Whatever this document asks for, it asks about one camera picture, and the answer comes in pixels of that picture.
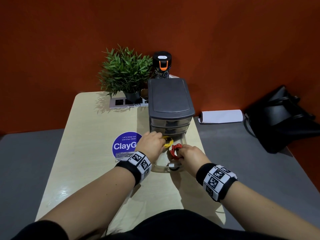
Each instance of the white paper roll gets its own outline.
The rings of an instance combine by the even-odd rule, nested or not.
[[[203,111],[198,120],[202,124],[241,122],[243,120],[243,115],[240,109]]]

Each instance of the black shirt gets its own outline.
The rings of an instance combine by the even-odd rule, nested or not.
[[[22,229],[12,240],[69,240],[63,228],[52,221],[37,221]],[[256,232],[245,232],[225,229],[189,210],[168,210],[154,215],[134,229],[114,233],[102,238],[144,240],[144,239],[212,239],[212,240],[241,240],[241,239],[280,239]]]

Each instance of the potted plant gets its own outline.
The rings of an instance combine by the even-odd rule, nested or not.
[[[101,90],[109,92],[110,97],[123,91],[127,100],[136,102],[141,97],[141,89],[153,76],[152,57],[142,57],[142,54],[121,46],[117,51],[107,49],[106,54],[107,60],[99,72]]]

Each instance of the black handbag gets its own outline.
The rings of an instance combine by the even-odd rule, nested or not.
[[[281,86],[244,112],[255,136],[269,153],[277,153],[294,140],[320,135],[315,116],[297,103],[300,98]]]

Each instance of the purple circular sticker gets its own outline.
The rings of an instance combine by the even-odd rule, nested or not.
[[[137,132],[125,132],[114,140],[112,153],[115,158],[121,158],[130,152],[134,152],[137,143],[142,136]]]

